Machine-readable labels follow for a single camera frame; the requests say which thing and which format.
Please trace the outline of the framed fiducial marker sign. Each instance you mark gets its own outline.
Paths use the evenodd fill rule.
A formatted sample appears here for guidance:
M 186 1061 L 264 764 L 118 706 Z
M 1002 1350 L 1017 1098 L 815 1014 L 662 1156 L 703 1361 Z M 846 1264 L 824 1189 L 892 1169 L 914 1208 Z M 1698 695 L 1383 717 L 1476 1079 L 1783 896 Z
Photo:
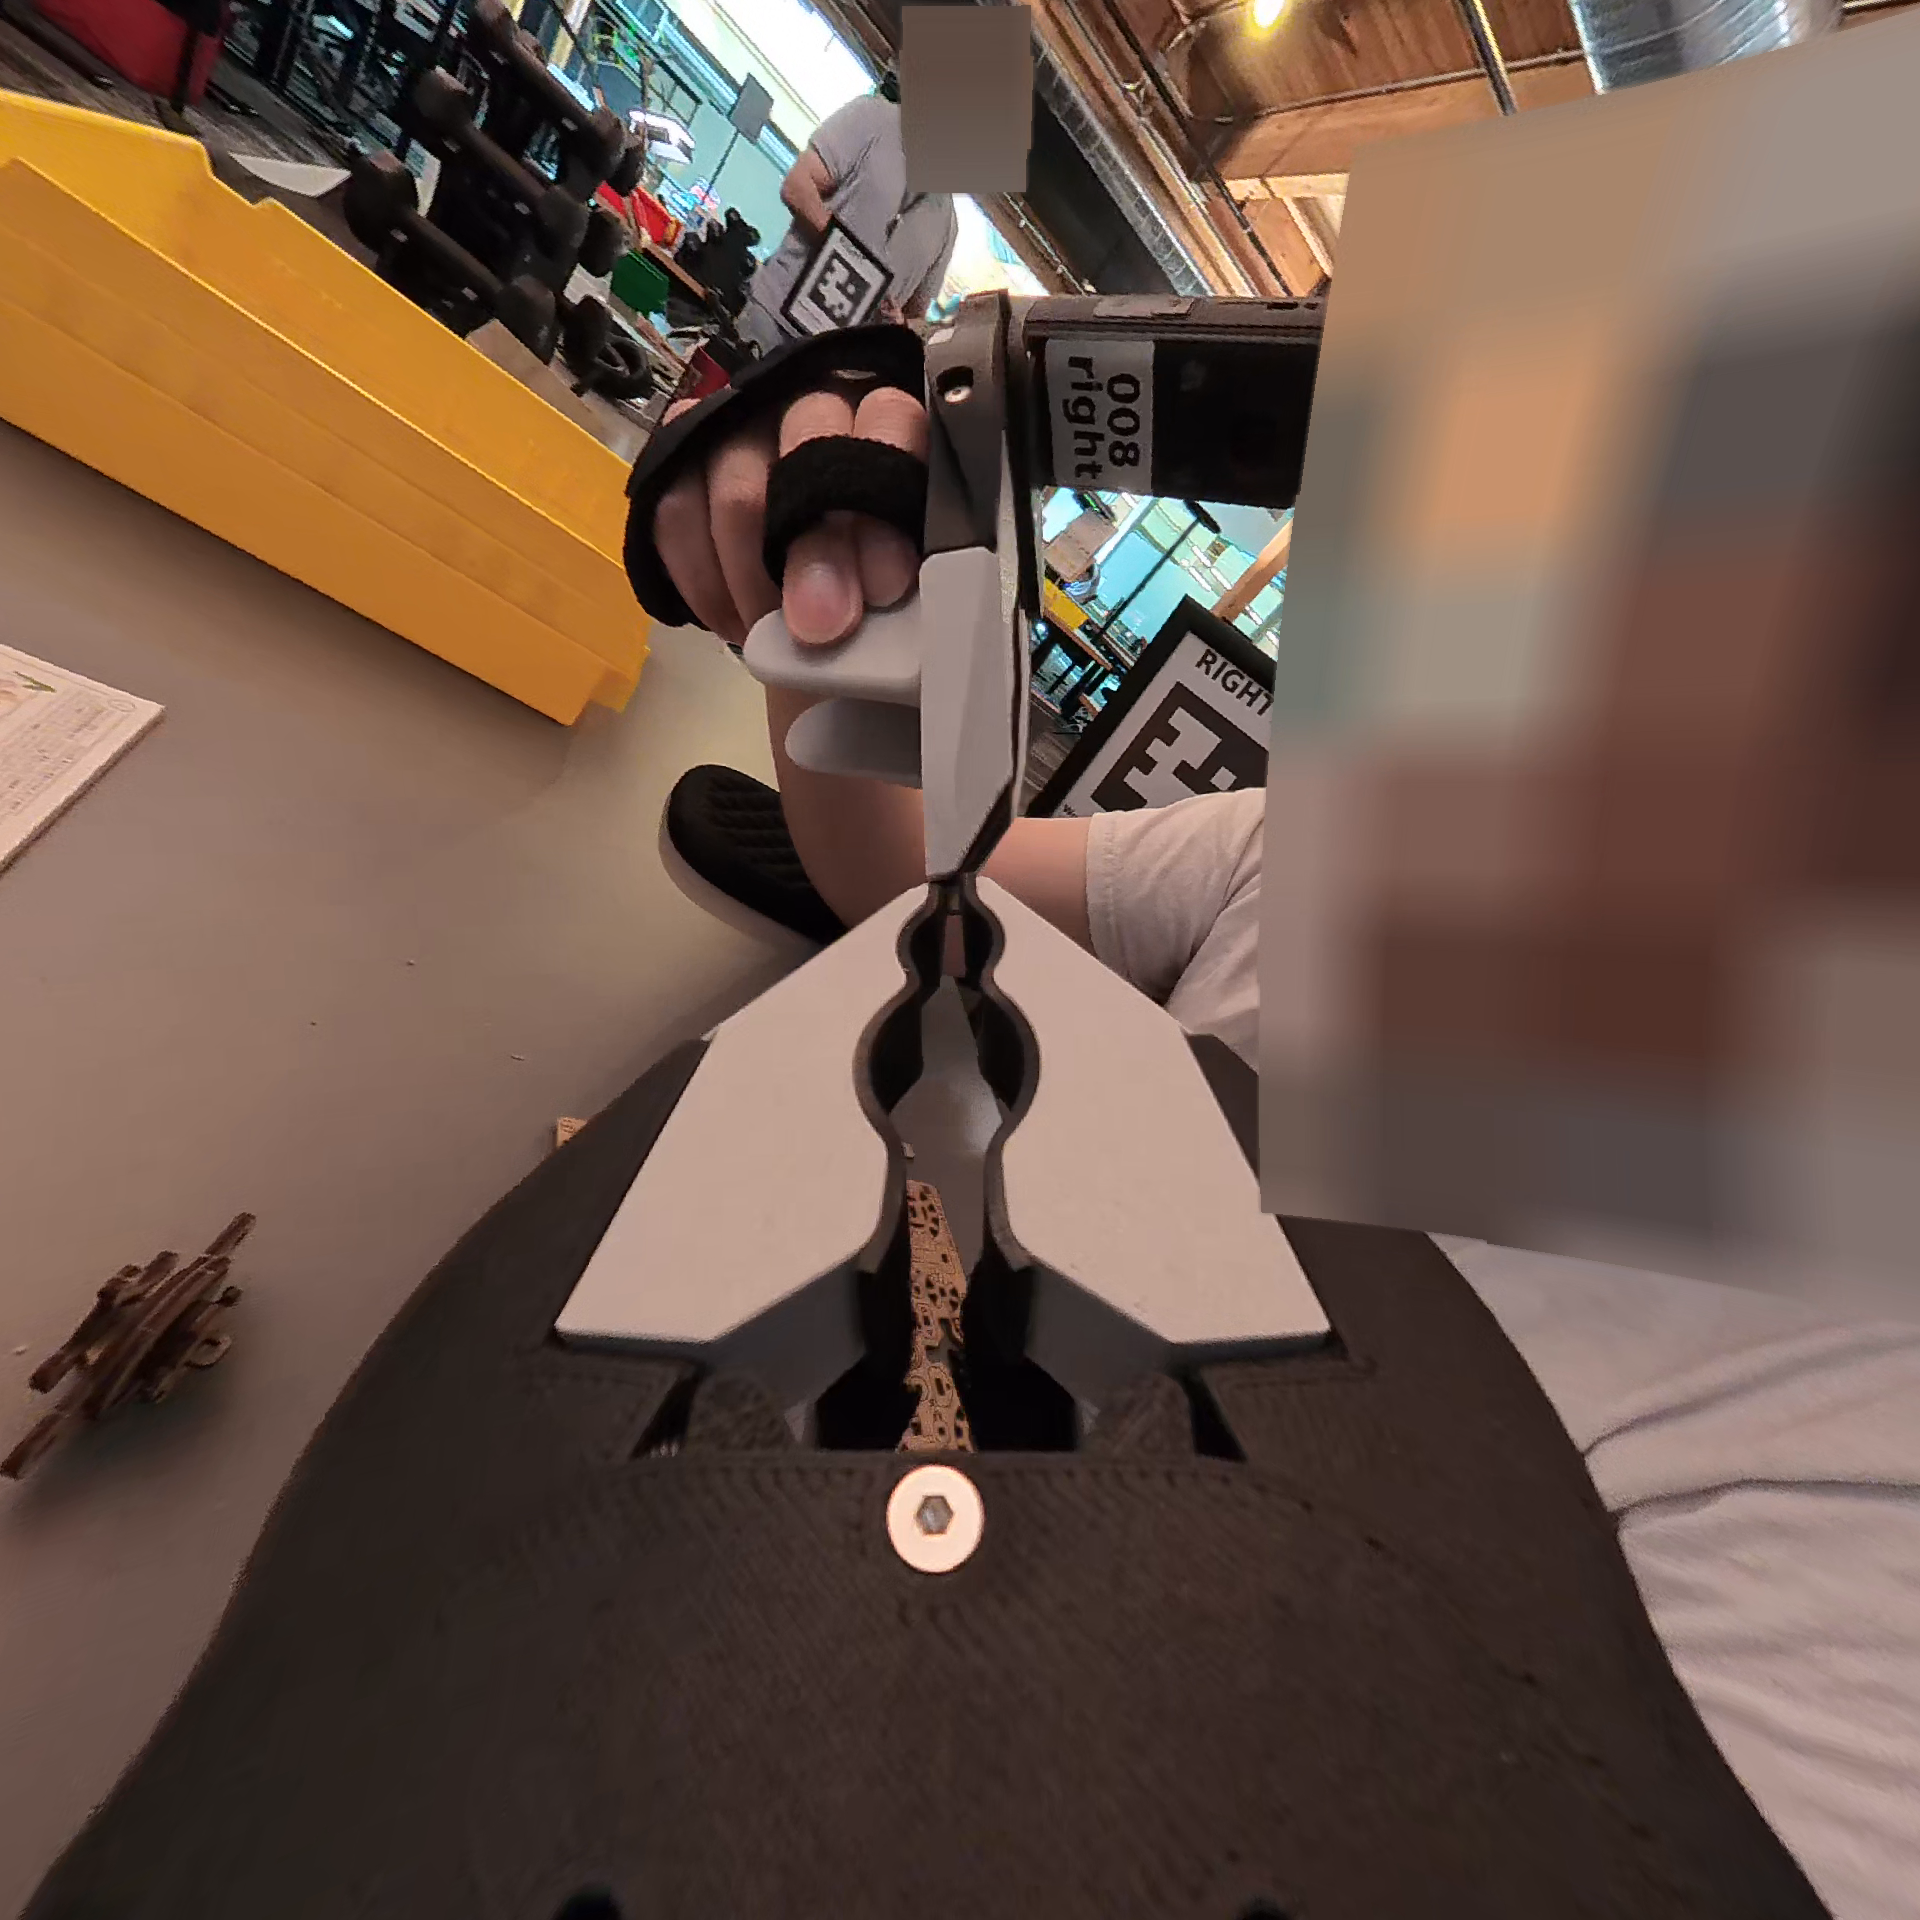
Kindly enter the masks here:
M 1024 806 L 1091 818 L 1264 785 L 1275 660 L 1185 598 Z

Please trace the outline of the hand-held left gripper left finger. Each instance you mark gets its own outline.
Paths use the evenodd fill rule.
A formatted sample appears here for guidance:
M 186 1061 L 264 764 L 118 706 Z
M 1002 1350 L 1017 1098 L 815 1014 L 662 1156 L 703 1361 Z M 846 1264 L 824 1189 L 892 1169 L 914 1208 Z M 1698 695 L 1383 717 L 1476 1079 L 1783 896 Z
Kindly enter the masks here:
M 860 1286 L 903 1228 L 895 1109 L 943 978 L 910 886 L 723 1022 L 560 1309 L 572 1349 L 752 1376 L 792 1409 L 866 1350 Z

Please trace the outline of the laser-cut wooden parts sheet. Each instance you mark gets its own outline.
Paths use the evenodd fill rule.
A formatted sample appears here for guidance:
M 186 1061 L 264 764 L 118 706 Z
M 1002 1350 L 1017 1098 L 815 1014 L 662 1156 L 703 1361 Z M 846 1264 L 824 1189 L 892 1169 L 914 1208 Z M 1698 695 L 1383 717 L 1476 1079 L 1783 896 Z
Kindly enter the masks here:
M 914 1317 L 903 1383 L 914 1408 L 902 1450 L 971 1454 L 977 1439 L 963 1404 L 964 1304 L 970 1272 L 932 1183 L 903 1183 L 908 1228 L 908 1296 Z

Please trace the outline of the paper instruction booklet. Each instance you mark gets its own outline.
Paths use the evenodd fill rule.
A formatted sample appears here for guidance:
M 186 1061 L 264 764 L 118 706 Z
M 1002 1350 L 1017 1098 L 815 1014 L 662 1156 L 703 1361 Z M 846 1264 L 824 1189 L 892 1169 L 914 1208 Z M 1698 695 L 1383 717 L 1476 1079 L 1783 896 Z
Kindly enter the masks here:
M 7 871 L 164 714 L 164 706 L 3 645 Z

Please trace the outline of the yellow plastic bin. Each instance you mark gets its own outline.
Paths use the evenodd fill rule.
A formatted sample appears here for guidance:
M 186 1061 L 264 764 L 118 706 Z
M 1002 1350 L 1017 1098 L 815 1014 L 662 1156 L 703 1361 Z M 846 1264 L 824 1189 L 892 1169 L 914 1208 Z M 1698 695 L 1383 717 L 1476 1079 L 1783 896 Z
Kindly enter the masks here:
M 548 568 L 332 429 L 267 399 L 172 391 L 4 301 L 4 418 L 427 654 L 574 725 L 623 709 L 643 621 Z
M 10 177 L 4 416 L 515 700 L 625 706 L 650 621 L 618 562 L 619 461 L 366 282 L 324 343 L 39 174 Z
M 187 136 L 4 92 L 3 293 L 368 518 L 618 544 L 609 447 Z

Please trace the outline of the person's right forearm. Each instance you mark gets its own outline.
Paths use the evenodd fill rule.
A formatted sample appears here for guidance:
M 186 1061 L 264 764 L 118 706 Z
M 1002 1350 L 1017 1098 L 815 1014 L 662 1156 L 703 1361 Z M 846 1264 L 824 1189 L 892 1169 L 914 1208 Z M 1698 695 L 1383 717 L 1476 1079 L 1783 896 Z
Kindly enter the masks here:
M 788 733 L 815 702 L 788 687 L 767 687 L 763 706 L 788 836 L 835 917 L 852 928 L 903 890 L 919 888 L 927 880 L 921 790 L 798 766 Z M 1012 821 L 985 873 L 1066 937 L 1094 949 L 1086 821 Z

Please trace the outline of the assembled wooden gear model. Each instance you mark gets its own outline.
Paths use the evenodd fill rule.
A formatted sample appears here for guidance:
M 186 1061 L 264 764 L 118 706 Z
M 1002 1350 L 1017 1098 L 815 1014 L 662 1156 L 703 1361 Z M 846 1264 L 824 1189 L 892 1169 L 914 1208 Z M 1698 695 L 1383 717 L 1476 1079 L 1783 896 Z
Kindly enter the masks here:
M 130 1404 L 160 1404 L 186 1373 L 230 1353 L 224 1324 L 242 1298 L 231 1272 L 254 1225 L 256 1213 L 242 1210 L 190 1258 L 162 1249 L 99 1286 L 67 1341 L 32 1368 L 30 1390 L 52 1401 L 7 1450 L 4 1478 L 24 1480 L 68 1433 Z

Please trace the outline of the red container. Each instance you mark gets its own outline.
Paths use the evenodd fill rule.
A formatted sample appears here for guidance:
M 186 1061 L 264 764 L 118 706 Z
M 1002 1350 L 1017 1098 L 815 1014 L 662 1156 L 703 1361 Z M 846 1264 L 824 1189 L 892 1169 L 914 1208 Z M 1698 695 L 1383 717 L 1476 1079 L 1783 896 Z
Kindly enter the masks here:
M 123 79 L 196 104 L 233 23 L 233 1 L 36 1 L 42 15 Z

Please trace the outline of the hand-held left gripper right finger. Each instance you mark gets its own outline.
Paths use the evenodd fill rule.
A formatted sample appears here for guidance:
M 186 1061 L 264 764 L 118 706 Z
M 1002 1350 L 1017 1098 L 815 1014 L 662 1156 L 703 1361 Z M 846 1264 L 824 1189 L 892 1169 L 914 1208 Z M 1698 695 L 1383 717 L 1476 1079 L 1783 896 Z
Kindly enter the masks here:
M 953 904 L 1016 1358 L 1105 1408 L 1143 1376 L 1324 1349 L 1328 1309 L 1176 1016 L 995 880 Z

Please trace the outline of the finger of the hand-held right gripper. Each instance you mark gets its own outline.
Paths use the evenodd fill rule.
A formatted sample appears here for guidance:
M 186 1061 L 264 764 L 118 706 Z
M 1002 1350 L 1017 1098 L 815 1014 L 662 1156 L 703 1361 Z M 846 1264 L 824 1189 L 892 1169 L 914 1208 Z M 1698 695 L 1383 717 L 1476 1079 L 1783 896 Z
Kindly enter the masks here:
M 977 873 L 1022 810 L 1030 618 L 1017 564 L 991 546 L 958 552 L 964 593 L 955 697 L 955 869 Z
M 963 873 L 1006 796 L 1006 606 L 987 546 L 921 568 L 919 773 L 927 876 Z

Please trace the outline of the black dumbbell rack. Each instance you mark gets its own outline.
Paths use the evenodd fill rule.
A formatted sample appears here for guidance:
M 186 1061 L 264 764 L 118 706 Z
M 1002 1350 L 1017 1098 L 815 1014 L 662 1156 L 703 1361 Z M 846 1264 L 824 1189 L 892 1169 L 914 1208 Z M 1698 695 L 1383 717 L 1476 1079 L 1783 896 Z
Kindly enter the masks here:
M 431 201 L 394 150 L 362 156 L 344 184 L 352 237 L 378 273 L 468 337 L 499 325 L 536 360 L 560 359 L 577 393 L 647 399 L 647 350 L 574 276 L 612 276 L 634 250 L 619 204 L 643 143 L 607 104 L 567 84 L 507 5 L 471 5 L 464 65 L 432 63 L 402 130 L 440 162 Z

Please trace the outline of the person's right hand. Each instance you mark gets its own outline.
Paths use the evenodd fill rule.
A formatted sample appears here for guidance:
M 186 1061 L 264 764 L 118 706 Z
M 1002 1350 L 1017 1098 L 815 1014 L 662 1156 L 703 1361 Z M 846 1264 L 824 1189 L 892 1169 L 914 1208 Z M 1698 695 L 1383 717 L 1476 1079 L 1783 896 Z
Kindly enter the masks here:
M 691 621 L 740 645 L 776 609 L 803 645 L 835 645 L 871 609 L 903 602 L 921 558 L 898 528 L 832 512 L 786 550 L 785 575 L 763 564 L 763 510 L 774 466 L 809 441 L 875 441 L 914 460 L 928 449 L 923 402 L 903 391 L 809 391 L 720 446 L 703 471 L 663 490 L 657 548 Z

